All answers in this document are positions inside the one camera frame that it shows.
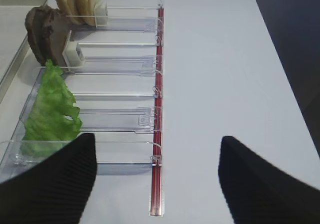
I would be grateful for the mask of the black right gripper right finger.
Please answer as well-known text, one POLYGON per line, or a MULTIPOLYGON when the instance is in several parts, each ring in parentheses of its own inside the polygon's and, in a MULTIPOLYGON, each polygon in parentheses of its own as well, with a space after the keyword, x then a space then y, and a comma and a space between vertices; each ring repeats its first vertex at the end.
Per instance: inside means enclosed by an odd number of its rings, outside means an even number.
POLYGON ((220 187, 236 224, 318 224, 318 189, 278 169, 233 136, 221 140, 220 187))

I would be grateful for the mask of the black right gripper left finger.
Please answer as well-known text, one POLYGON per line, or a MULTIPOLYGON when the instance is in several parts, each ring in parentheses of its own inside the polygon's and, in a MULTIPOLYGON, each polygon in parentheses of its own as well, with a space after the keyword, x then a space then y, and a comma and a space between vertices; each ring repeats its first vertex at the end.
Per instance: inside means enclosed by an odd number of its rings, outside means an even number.
POLYGON ((0 185, 2 224, 77 224, 97 175, 96 140, 84 133, 0 185))

